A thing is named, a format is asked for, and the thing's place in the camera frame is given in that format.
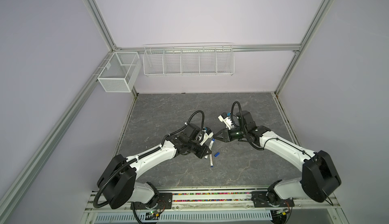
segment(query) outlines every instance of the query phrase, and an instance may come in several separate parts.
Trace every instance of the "black mounting plate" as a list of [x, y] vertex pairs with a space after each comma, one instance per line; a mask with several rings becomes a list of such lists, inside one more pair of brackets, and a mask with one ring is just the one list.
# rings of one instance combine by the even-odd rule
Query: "black mounting plate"
[[[257, 197], [260, 199], [267, 199], [266, 193], [267, 193], [267, 191], [253, 191], [253, 192], [251, 192], [251, 195], [252, 195], [252, 197]], [[285, 201], [289, 204], [289, 207], [294, 207], [294, 201], [292, 199], [286, 199]], [[257, 207], [273, 207], [268, 202], [265, 202], [265, 201], [260, 201], [260, 200], [254, 199], [253, 202], [254, 202], [254, 207], [256, 207], [256, 208]], [[285, 202], [282, 202], [279, 205], [279, 207], [288, 207], [288, 205]]]
[[[163, 200], [166, 205], [165, 205], [165, 210], [166, 209], [171, 209], [172, 208], [172, 202], [173, 202], [173, 194], [172, 193], [160, 193], [159, 194], [159, 200]], [[158, 205], [154, 209], [163, 209], [164, 203], [162, 201], [157, 203]], [[136, 210], [149, 210], [149, 208], [146, 208], [145, 204], [141, 202], [134, 202], [134, 207]]]

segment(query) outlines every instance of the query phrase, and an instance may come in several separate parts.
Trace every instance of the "white marker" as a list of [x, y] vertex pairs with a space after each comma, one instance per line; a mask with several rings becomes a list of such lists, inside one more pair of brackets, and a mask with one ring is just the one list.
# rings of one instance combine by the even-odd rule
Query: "white marker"
[[211, 163], [211, 168], [214, 166], [214, 163], [212, 162], [212, 155], [209, 155], [209, 162]]
[[212, 148], [212, 145], [214, 144], [214, 141], [215, 141], [215, 139], [212, 139], [212, 140], [211, 140], [211, 143], [209, 144], [209, 149]]

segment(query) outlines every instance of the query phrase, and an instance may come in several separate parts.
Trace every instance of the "wire mesh basket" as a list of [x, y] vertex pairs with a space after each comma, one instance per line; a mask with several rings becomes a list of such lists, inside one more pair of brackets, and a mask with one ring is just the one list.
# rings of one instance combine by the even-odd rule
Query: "wire mesh basket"
[[147, 49], [143, 56], [146, 76], [232, 75], [232, 46], [193, 49]]
[[141, 67], [137, 52], [114, 52], [98, 80], [106, 92], [131, 92]]

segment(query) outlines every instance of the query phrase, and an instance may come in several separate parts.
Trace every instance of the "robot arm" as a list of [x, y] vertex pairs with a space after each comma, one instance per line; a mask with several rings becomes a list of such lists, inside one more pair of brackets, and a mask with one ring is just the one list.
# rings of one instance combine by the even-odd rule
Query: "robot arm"
[[[213, 136], [211, 129], [200, 129], [190, 123], [193, 115], [185, 126], [178, 131], [164, 137], [163, 143], [134, 156], [124, 158], [121, 154], [112, 158], [104, 173], [97, 182], [99, 191], [93, 201], [95, 208], [107, 204], [112, 209], [122, 206], [125, 202], [142, 202], [149, 208], [156, 206], [159, 192], [152, 183], [138, 183], [136, 180], [146, 171], [159, 163], [172, 159], [180, 154], [194, 153], [198, 158], [211, 154], [211, 150], [204, 143]], [[104, 195], [107, 201], [98, 203]]]
[[270, 204], [276, 206], [285, 199], [298, 197], [310, 197], [316, 202], [323, 202], [340, 186], [341, 180], [328, 153], [305, 149], [278, 136], [267, 127], [256, 126], [251, 114], [242, 111], [239, 102], [235, 103], [240, 110], [236, 114], [239, 127], [233, 127], [232, 113], [223, 113], [219, 119], [226, 124], [226, 129], [217, 132], [214, 139], [223, 142], [238, 139], [249, 142], [257, 150], [271, 150], [302, 172], [299, 178], [273, 183], [267, 193], [267, 201]]

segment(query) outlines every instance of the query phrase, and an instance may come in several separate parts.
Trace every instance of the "white wall panel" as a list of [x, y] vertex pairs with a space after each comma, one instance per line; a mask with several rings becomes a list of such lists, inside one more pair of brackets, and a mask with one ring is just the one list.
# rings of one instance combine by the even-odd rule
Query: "white wall panel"
[[139, 93], [275, 91], [293, 54], [292, 51], [235, 52], [232, 76], [147, 77], [142, 68], [135, 87]]
[[82, 0], [0, 0], [0, 198], [107, 54]]
[[96, 0], [118, 47], [299, 43], [321, 0]]
[[331, 155], [350, 224], [389, 219], [388, 8], [335, 0], [280, 95], [301, 143]]
[[78, 224], [112, 158], [131, 103], [131, 93], [107, 93], [97, 85], [9, 224]]

